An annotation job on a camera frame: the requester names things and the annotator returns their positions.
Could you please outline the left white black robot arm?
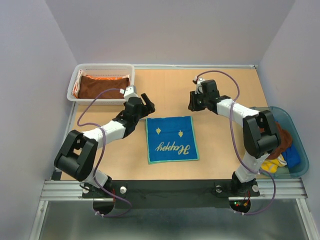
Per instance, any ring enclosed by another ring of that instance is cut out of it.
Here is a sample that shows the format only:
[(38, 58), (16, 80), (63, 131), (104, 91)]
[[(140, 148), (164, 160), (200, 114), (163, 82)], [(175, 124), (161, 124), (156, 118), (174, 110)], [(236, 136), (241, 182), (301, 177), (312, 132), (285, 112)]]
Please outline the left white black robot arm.
[(130, 97), (124, 106), (124, 110), (104, 126), (96, 125), (88, 132), (70, 131), (54, 160), (56, 168), (86, 184), (82, 188), (85, 199), (121, 198), (115, 195), (111, 178), (98, 171), (98, 165), (94, 163), (97, 150), (104, 150), (107, 144), (126, 138), (140, 119), (155, 112), (154, 103), (145, 93)]

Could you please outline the teal patterned towel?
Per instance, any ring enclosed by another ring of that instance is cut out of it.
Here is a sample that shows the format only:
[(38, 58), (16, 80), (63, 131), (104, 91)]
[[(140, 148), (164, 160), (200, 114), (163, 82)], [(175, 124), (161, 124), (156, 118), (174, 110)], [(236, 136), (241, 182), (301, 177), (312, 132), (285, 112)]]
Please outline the teal patterned towel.
[(148, 117), (145, 129), (149, 164), (199, 160), (191, 116)]

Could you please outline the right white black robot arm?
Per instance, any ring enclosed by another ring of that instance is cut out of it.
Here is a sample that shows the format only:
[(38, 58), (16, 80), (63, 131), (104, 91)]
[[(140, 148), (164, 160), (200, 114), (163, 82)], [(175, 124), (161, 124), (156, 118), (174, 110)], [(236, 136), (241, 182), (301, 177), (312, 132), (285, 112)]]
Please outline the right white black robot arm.
[[(229, 119), (231, 140), (240, 166), (233, 172), (230, 190), (242, 195), (251, 189), (263, 162), (281, 145), (281, 137), (273, 114), (258, 111), (241, 104), (229, 96), (220, 95), (216, 82), (198, 78), (193, 80), (195, 90), (190, 92), (188, 109), (192, 112), (209, 110)], [(245, 154), (237, 150), (233, 122), (242, 127)]]

